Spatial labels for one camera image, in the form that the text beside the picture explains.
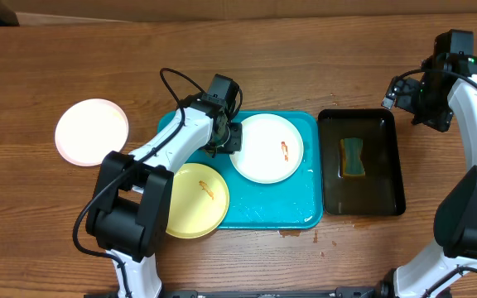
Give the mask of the white plate mint rim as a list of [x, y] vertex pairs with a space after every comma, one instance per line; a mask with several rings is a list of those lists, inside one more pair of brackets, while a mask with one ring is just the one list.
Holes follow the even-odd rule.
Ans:
[[260, 184], [281, 182], [297, 170], [304, 142], [296, 126], [272, 113], [259, 113], [242, 121], [241, 150], [230, 156], [235, 170]]

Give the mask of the green yellow sponge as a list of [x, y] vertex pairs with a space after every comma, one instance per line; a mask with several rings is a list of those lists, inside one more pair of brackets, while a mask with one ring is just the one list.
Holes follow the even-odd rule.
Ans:
[[361, 160], [363, 146], [364, 141], [357, 137], [340, 140], [340, 174], [342, 177], [365, 176], [364, 164]]

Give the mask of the white plate pink rim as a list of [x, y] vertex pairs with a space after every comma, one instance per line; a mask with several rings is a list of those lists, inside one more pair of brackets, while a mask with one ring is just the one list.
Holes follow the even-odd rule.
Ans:
[[121, 151], [129, 134], [126, 113], [106, 99], [80, 101], [60, 117], [55, 146], [77, 166], [97, 166], [111, 151]]

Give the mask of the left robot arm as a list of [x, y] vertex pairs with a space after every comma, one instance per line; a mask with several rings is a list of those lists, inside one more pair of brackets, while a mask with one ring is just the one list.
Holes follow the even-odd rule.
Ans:
[[130, 154], [111, 151], [102, 162], [93, 198], [75, 221], [95, 237], [91, 252], [74, 238], [78, 250], [113, 261], [119, 288], [115, 297], [158, 297], [155, 251], [165, 234], [175, 173], [199, 149], [235, 153], [242, 128], [234, 121], [241, 90], [190, 95], [175, 117], [151, 141]]

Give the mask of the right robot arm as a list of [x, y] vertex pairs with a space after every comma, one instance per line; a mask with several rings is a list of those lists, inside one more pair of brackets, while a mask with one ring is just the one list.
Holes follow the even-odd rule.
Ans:
[[467, 172], [439, 205], [433, 240], [409, 263], [391, 270], [372, 297], [448, 297], [450, 287], [468, 273], [477, 274], [477, 57], [467, 50], [444, 50], [411, 73], [392, 79], [385, 108], [413, 114], [415, 124], [438, 131], [454, 117], [460, 128]]

